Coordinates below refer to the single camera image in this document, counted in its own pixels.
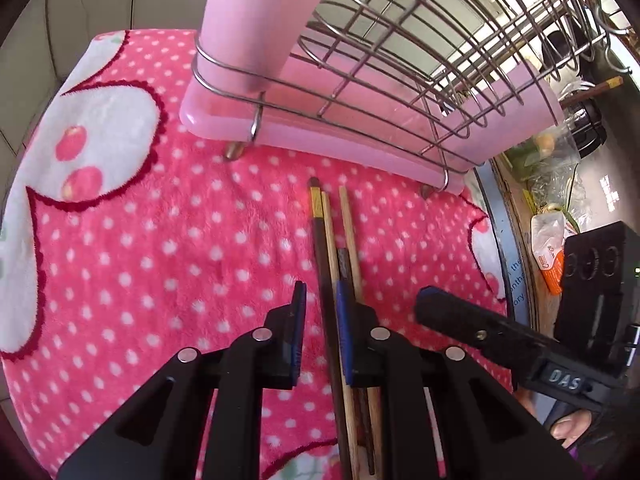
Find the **pink plastic cylinder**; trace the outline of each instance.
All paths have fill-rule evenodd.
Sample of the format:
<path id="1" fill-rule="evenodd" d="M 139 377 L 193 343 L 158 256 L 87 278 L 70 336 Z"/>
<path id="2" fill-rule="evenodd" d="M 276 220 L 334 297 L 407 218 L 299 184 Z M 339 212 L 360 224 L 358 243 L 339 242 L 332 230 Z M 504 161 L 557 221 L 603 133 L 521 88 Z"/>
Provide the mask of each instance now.
<path id="1" fill-rule="evenodd" d="M 207 0 L 200 33 L 205 52 L 225 64 L 277 77 L 320 0 Z M 269 82 L 218 67 L 198 56 L 198 70 L 212 86 L 256 94 Z"/>

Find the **metal wire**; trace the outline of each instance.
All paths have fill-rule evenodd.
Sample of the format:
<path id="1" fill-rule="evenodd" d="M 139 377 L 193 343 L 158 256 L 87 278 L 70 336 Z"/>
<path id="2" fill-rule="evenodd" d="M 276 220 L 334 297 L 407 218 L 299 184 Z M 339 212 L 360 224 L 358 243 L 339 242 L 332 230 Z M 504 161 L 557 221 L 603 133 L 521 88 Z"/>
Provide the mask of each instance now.
<path id="1" fill-rule="evenodd" d="M 549 40 L 550 32 L 558 30 L 565 48 Z M 274 85 L 304 92 L 321 99 L 316 113 L 299 110 L 277 102 L 267 90 L 259 98 L 231 94 L 207 82 L 193 63 L 195 78 L 218 95 L 255 104 L 256 114 L 262 108 L 303 116 L 345 130 L 386 146 L 426 160 L 443 170 L 445 187 L 453 161 L 476 161 L 446 148 L 452 136 L 465 139 L 470 127 L 487 127 L 487 114 L 504 115 L 504 104 L 512 99 L 523 104 L 522 92 L 538 86 L 545 77 L 560 80 L 560 69 L 569 66 L 578 70 L 579 60 L 593 59 L 594 46 L 609 34 L 623 34 L 604 15 L 601 0 L 323 0 L 313 13 L 306 30 L 298 40 L 299 51 L 291 56 L 311 63 L 320 70 L 338 76 L 338 83 L 329 92 L 274 78 L 265 78 Z M 231 67 L 212 58 L 197 43 L 199 54 L 209 62 L 228 70 L 256 75 Z M 544 53 L 555 61 L 545 63 Z M 349 70 L 338 60 L 353 62 Z M 509 71 L 526 60 L 538 70 L 529 70 L 524 84 L 515 84 Z M 389 85 L 385 88 L 370 83 L 367 74 L 375 73 Z M 506 92 L 497 91 L 499 82 Z M 414 112 L 431 125 L 433 137 L 399 124 L 390 117 L 350 104 L 344 97 L 352 85 L 373 91 L 396 107 Z M 404 89 L 393 92 L 389 88 Z M 551 103 L 546 102 L 553 117 Z M 408 149 L 402 142 L 380 139 L 370 132 L 327 118 L 332 107 L 346 107 L 397 128 L 408 138 L 418 139 L 420 149 Z M 447 117 L 455 113 L 456 124 Z M 259 127 L 254 121 L 251 141 Z"/>

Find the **screw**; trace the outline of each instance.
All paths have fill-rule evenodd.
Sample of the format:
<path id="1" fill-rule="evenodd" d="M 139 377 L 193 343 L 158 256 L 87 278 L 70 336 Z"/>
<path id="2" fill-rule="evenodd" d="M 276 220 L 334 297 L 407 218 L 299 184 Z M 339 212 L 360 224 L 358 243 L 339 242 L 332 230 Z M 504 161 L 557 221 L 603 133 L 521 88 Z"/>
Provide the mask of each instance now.
<path id="1" fill-rule="evenodd" d="M 465 351 L 459 346 L 450 346 L 444 352 L 449 359 L 452 361 L 462 361 L 465 358 Z"/>
<path id="2" fill-rule="evenodd" d="M 252 333 L 252 336 L 256 341 L 267 341 L 271 339 L 272 335 L 273 335 L 273 332 L 264 326 L 261 326 L 260 328 L 256 328 L 254 330 L 254 333 Z"/>
<path id="3" fill-rule="evenodd" d="M 178 352 L 178 361 L 183 363 L 190 363 L 196 357 L 198 357 L 198 351 L 195 348 L 183 348 Z"/>
<path id="4" fill-rule="evenodd" d="M 371 337 L 376 341 L 386 341 L 391 336 L 391 332 L 383 326 L 377 326 L 371 330 Z"/>

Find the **wire basket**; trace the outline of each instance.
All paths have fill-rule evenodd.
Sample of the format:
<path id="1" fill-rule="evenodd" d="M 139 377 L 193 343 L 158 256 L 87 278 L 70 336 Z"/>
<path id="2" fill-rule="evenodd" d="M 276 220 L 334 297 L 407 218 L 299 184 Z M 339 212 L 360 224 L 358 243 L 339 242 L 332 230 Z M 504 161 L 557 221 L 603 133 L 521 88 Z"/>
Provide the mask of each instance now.
<path id="1" fill-rule="evenodd" d="M 452 181 L 471 167 L 562 120 L 546 81 L 592 60 L 612 32 L 600 0 L 321 0 L 278 76 L 227 64 L 197 41 L 192 91 L 248 104 L 234 113 L 220 102 L 204 107 L 244 119 L 243 131 L 227 137 L 230 158 L 258 140 L 300 149 L 293 134 L 262 139 L 262 130 L 267 118 L 281 126 L 303 120 L 313 124 L 305 131 L 325 135 L 305 151 L 328 154 L 329 135 L 358 143 L 341 158 L 361 162 L 363 152 L 379 150 L 369 165 L 388 169 L 382 159 L 395 157 L 391 171 L 457 190 Z M 204 75 L 203 62 L 259 77 L 266 89 L 224 89 Z M 202 99 L 192 101 L 203 108 Z M 210 124 L 184 108 L 190 129 L 210 136 Z M 525 109 L 527 124 L 516 128 Z"/>

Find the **polka dot blanket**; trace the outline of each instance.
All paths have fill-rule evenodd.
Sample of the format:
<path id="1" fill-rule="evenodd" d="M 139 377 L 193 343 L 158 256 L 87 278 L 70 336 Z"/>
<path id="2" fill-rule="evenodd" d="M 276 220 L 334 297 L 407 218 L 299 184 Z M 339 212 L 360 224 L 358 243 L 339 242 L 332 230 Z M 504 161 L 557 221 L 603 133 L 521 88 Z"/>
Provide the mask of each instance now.
<path id="1" fill-rule="evenodd" d="M 379 170 L 261 147 L 225 162 L 178 108 L 193 31 L 103 34 L 44 114 L 0 235 L 0 351 L 33 453 L 55 476 L 92 431 L 180 348 L 225 348 L 308 285 L 302 373 L 267 390 L 261 478 L 338 478 L 307 181 L 339 212 L 348 188 L 366 302 L 424 348 L 414 322 L 437 285 L 505 313 L 487 214 L 462 196 L 418 195 Z M 338 245 L 341 218 L 334 217 Z M 472 354 L 506 388 L 505 370 Z"/>

